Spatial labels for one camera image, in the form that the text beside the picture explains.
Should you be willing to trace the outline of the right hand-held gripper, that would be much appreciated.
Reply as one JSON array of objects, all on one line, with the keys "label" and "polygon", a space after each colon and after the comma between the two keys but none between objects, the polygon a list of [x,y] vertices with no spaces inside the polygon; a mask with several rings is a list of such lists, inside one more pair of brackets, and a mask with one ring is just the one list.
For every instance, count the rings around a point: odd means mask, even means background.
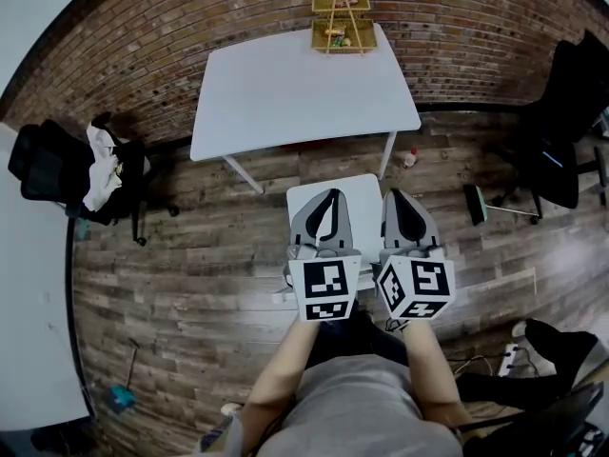
[{"label": "right hand-held gripper", "polygon": [[429,212],[407,193],[390,190],[383,198],[381,237],[377,291],[391,318],[436,318],[454,301],[456,281]]}]

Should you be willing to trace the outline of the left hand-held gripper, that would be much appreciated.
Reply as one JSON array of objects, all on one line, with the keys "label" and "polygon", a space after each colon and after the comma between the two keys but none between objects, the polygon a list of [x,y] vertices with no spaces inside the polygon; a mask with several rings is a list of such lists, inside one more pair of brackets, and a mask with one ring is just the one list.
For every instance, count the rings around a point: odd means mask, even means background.
[{"label": "left hand-held gripper", "polygon": [[310,199],[290,225],[285,279],[293,288],[300,320],[322,322],[350,316],[362,254],[353,246],[347,202],[339,189]]}]

